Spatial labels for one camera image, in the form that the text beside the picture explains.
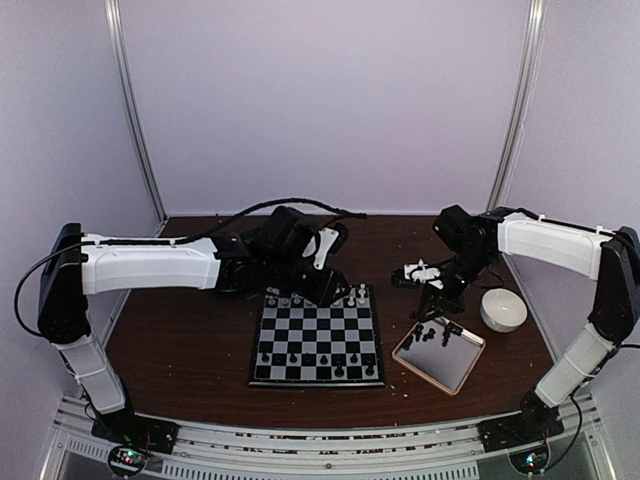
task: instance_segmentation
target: white bowl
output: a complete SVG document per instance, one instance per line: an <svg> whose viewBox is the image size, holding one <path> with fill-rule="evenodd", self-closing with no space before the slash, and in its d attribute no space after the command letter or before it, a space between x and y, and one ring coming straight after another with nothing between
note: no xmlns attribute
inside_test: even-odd
<svg viewBox="0 0 640 480"><path fill-rule="evenodd" d="M515 293L504 288L494 288L482 297L480 314L491 330L509 333L527 319L527 306Z"/></svg>

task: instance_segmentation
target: brown tabletop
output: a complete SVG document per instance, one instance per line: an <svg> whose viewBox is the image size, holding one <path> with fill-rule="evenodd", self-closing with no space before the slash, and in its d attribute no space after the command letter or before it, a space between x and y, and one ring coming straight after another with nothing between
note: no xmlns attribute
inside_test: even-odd
<svg viewBox="0 0 640 480"><path fill-rule="evenodd" d="M236 231L259 224L252 217ZM466 311L450 318L483 337L487 346L462 391L450 397L405 370L391 351L414 323L419 291L391 287L390 272L418 258L451 255L433 234L434 217L371 217L345 222L351 236L329 265L354 285L374 286L385 388L248 387L261 296L179 288L131 293L107 353L139 412L251 427L354 428L411 425L496 414L518 408L522 395L552 361L531 318L510 334L489 330L480 318L483 290L468 288ZM216 218L173 218L165 236L196 233ZM518 292L504 264L496 271ZM480 283L495 283L483 274Z"/></svg>

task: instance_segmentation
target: black cable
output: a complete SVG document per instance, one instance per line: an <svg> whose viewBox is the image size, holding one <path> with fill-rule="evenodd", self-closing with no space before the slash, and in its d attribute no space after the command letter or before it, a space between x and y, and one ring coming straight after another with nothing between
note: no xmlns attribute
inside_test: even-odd
<svg viewBox="0 0 640 480"><path fill-rule="evenodd" d="M235 215L233 215L232 217L229 217L226 220L220 222L215 227L210 228L209 230L205 230L204 232L197 233L195 235L189 235L187 237L180 238L180 239L175 241L175 244L176 245L184 245L185 243L195 242L196 240L200 240L201 238L204 238L204 237L206 237L208 235L211 235L213 233L216 233L216 232L222 230L223 228L228 227L233 222L235 222L235 221L239 220L240 218L245 217L245 216L249 215L250 213L253 213L253 212L257 211L257 210L262 210L263 208L273 207L273 206L276 206L276 205L284 205L284 204L288 204L288 203L294 203L294 204L295 203L301 203L301 204L305 204L305 205L313 205L315 207L318 207L318 208L321 208L323 210L326 210L327 212L335 213L336 215L339 215L342 218L362 218L362 219L367 218L367 215L365 213L354 213L354 212L350 212L349 210L345 210L343 208L335 208L335 207L332 207L330 205L327 205L326 203L320 202L318 200L313 200L313 199L310 199L310 198L298 198L298 197L280 198L280 199L276 199L276 200L269 200L267 202L257 203L255 205L253 205L252 207L245 208L241 212L238 212Z"/></svg>
<svg viewBox="0 0 640 480"><path fill-rule="evenodd" d="M472 283L471 286L472 287L476 287L476 288L480 288L482 290L493 290L494 288L502 288L502 287L504 287L505 281L504 281L504 278L502 278L502 275L500 275L498 272L496 272L491 267L487 267L487 272L498 280L497 284L495 284L495 285L484 285L482 283Z"/></svg>
<svg viewBox="0 0 640 480"><path fill-rule="evenodd" d="M569 445L567 446L567 448L565 448L564 452L562 452L562 455L560 455L555 462L553 462L551 465L549 465L548 467L546 467L544 469L545 473L548 472L549 470L551 470L552 468L554 468L556 465L558 465L563 459L564 457L567 456L567 454L569 453L569 450L571 450L571 447L573 447L573 445L576 443L576 441L578 440L578 436L580 435L580 431L582 430L582 409L580 408L580 405L578 405L578 402L576 402L576 399L574 398L574 395L576 394L576 391L578 389L576 388L573 393L571 395L569 395L569 398L571 399L571 401L573 402L573 404L575 405L576 409L578 410L578 428L576 429L576 433L573 436L573 438L571 439L571 442L569 443Z"/></svg>
<svg viewBox="0 0 640 480"><path fill-rule="evenodd" d="M19 306L19 303L20 303L20 292L22 291L22 287L23 287L24 283L33 274L33 272L35 272L38 268L40 268L43 264L47 263L49 260L52 260L52 259L62 255L63 253L68 252L69 250L73 250L74 248L82 247L84 245L93 245L93 242L76 243L74 245L70 245L70 246L65 247L65 248L63 248L61 250L58 250L57 252L54 252L51 255L47 255L43 259L41 259L38 262L36 262L35 264L33 264L31 266L31 268L29 268L29 270L27 270L27 272L22 276L22 278L18 282L18 285L16 286L16 290L15 290L15 292L13 294L13 313L15 314L16 320L18 321L18 323L20 324L22 329L25 332L27 332L28 334L33 335L34 337L40 337L40 338L43 337L43 335L40 332L38 332L36 330L32 330L31 328L29 328L24 323L24 321L22 320L22 316L20 315L20 306Z"/></svg>

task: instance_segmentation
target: robotic arm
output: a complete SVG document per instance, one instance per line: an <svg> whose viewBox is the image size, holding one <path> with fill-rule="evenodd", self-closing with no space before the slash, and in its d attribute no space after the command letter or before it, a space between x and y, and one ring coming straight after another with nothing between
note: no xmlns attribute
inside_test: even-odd
<svg viewBox="0 0 640 480"><path fill-rule="evenodd" d="M299 211L281 206L259 228L196 237L108 238L83 234L80 224L61 230L41 277L38 327L89 396L97 417L94 435L170 453L177 426L135 415L92 332L86 295L156 287L274 287L328 306L350 289L342 273L325 266L348 238L340 223L320 230Z"/></svg>
<svg viewBox="0 0 640 480"><path fill-rule="evenodd" d="M446 208L434 230L455 256L445 266L420 262L393 272L397 286L422 284L419 321L464 310L462 293L500 254L521 255L597 281L589 322L564 356L521 401L521 413L480 424L488 451L539 438L558 425L558 405L593 378L631 334L640 317L640 242L622 227L613 232L547 220L526 210L497 208L470 216Z"/></svg>

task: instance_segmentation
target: black bracket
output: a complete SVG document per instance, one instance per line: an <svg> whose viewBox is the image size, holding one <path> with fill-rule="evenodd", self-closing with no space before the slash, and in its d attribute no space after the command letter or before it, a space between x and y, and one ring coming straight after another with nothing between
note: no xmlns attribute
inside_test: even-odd
<svg viewBox="0 0 640 480"><path fill-rule="evenodd" d="M135 415L134 421L136 426L141 431L146 432L148 436L143 435L131 438L130 442L128 442L129 447L142 453L145 453L147 449L151 452L165 453L167 455L173 452L173 446L176 444L179 429L176 423L141 417L140 415ZM93 422L91 435L114 443L122 442L122 438L112 435L99 421Z"/></svg>
<svg viewBox="0 0 640 480"><path fill-rule="evenodd" d="M480 433L480 441L484 451L490 453L497 450L513 449L544 438L542 433L539 434L538 438L523 438L518 433L521 427L521 413L480 422L478 424L478 432ZM544 432L544 435L547 437L554 437L564 432L564 425L559 419L549 421L546 427L548 430Z"/></svg>

